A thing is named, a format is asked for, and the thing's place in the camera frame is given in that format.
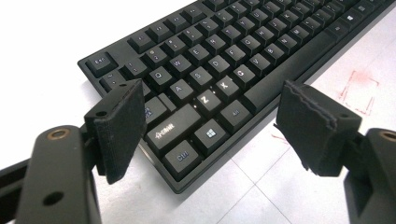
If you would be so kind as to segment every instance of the keyboard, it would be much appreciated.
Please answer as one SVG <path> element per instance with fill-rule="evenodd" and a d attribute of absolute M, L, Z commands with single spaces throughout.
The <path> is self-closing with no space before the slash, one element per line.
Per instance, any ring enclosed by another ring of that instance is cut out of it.
<path fill-rule="evenodd" d="M 181 193 L 276 108 L 285 80 L 307 81 L 393 2 L 200 0 L 78 66 L 102 96 L 143 80 L 139 146 Z"/>

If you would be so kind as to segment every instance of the keycap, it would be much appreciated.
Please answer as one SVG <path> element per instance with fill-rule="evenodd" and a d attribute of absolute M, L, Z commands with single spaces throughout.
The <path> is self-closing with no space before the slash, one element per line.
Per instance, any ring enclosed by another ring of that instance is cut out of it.
<path fill-rule="evenodd" d="M 145 137 L 154 153 L 162 158 L 170 148 L 180 143 L 199 124 L 201 116 L 191 105 L 184 105 L 177 112 L 153 128 Z"/>
<path fill-rule="evenodd" d="M 118 67 L 107 52 L 93 54 L 88 58 L 86 64 L 95 77 L 101 77 Z"/>
<path fill-rule="evenodd" d="M 176 181 L 180 181 L 200 162 L 201 157 L 186 140 L 170 150 L 163 158 L 163 165 Z"/>
<path fill-rule="evenodd" d="M 192 136 L 192 141 L 205 156 L 209 156 L 230 135 L 226 133 L 213 119 L 198 129 Z"/>
<path fill-rule="evenodd" d="M 248 90 L 243 95 L 241 103 L 251 114 L 257 114 L 280 94 L 284 80 L 294 80 L 299 77 L 334 45 L 335 38 L 333 36 L 327 33 L 318 34 L 291 55 L 290 61 L 282 63 Z"/>
<path fill-rule="evenodd" d="M 157 97 L 153 97 L 151 100 L 147 101 L 145 103 L 145 116 L 148 130 L 151 130 L 168 114 L 169 110 Z"/>
<path fill-rule="evenodd" d="M 253 116 L 248 110 L 235 100 L 219 113 L 219 122 L 228 133 L 236 133 Z"/>
<path fill-rule="evenodd" d="M 210 119 L 221 109 L 221 100 L 212 91 L 207 90 L 197 96 L 195 105 L 207 119 Z"/>

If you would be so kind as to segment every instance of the key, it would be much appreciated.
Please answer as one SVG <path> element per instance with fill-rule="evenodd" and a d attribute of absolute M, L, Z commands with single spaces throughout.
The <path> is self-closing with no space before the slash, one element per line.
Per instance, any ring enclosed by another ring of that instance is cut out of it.
<path fill-rule="evenodd" d="M 231 66 L 219 55 L 209 60 L 205 64 L 205 68 L 217 80 L 224 77 L 231 70 Z"/>
<path fill-rule="evenodd" d="M 187 76 L 187 80 L 198 92 L 206 90 L 209 88 L 210 84 L 215 81 L 215 79 L 210 76 L 203 67 L 198 67 L 194 71 L 190 72 Z"/>
<path fill-rule="evenodd" d="M 154 97 L 145 103 L 145 116 L 148 130 L 151 130 L 156 126 L 159 121 L 165 118 L 169 114 L 169 110 L 163 105 L 163 103 Z"/>
<path fill-rule="evenodd" d="M 149 72 L 148 67 L 138 58 L 128 61 L 121 70 L 128 79 L 142 78 Z"/>
<path fill-rule="evenodd" d="M 191 105 L 184 105 L 177 112 L 154 127 L 145 137 L 154 153 L 162 158 L 172 147 L 189 136 L 200 123 L 201 116 Z"/>
<path fill-rule="evenodd" d="M 201 21 L 206 17 L 205 13 L 196 6 L 185 7 L 181 12 L 181 16 L 183 16 L 191 24 Z"/>
<path fill-rule="evenodd" d="M 196 98 L 196 106 L 207 119 L 210 119 L 219 112 L 221 100 L 212 91 L 207 90 Z"/>
<path fill-rule="evenodd" d="M 176 105 L 182 106 L 186 104 L 194 96 L 194 91 L 181 79 L 169 88 L 169 95 Z"/>
<path fill-rule="evenodd" d="M 253 116 L 235 100 L 219 113 L 219 122 L 229 133 L 236 133 Z"/>
<path fill-rule="evenodd" d="M 169 16 L 164 23 L 175 34 L 190 26 L 186 19 L 177 13 Z"/>
<path fill-rule="evenodd" d="M 198 129 L 192 136 L 192 141 L 205 156 L 212 154 L 229 138 L 228 135 L 213 119 Z"/>
<path fill-rule="evenodd" d="M 96 53 L 90 56 L 87 61 L 87 66 L 95 77 L 101 77 L 118 67 L 107 52 Z"/>
<path fill-rule="evenodd" d="M 163 92 L 175 82 L 175 79 L 162 66 L 150 72 L 147 79 L 157 92 Z"/>
<path fill-rule="evenodd" d="M 103 76 L 99 82 L 105 91 L 110 92 L 114 88 L 117 88 L 122 82 L 125 82 L 125 78 L 120 74 L 120 72 L 113 71 L 108 75 Z"/>
<path fill-rule="evenodd" d="M 163 165 L 176 181 L 180 181 L 191 172 L 200 162 L 201 157 L 192 148 L 189 142 L 184 140 L 163 158 Z"/>
<path fill-rule="evenodd" d="M 295 80 L 335 45 L 335 38 L 325 32 L 316 35 L 242 97 L 241 103 L 255 115 L 281 92 L 286 79 Z"/>
<path fill-rule="evenodd" d="M 147 34 L 158 44 L 165 39 L 171 37 L 173 34 L 162 22 L 155 22 L 150 25 Z"/>
<path fill-rule="evenodd" d="M 183 78 L 192 71 L 193 66 L 183 55 L 178 55 L 169 61 L 167 68 L 173 77 Z"/>
<path fill-rule="evenodd" d="M 228 77 L 222 78 L 214 87 L 216 95 L 222 102 L 228 104 L 239 95 L 239 87 Z"/>

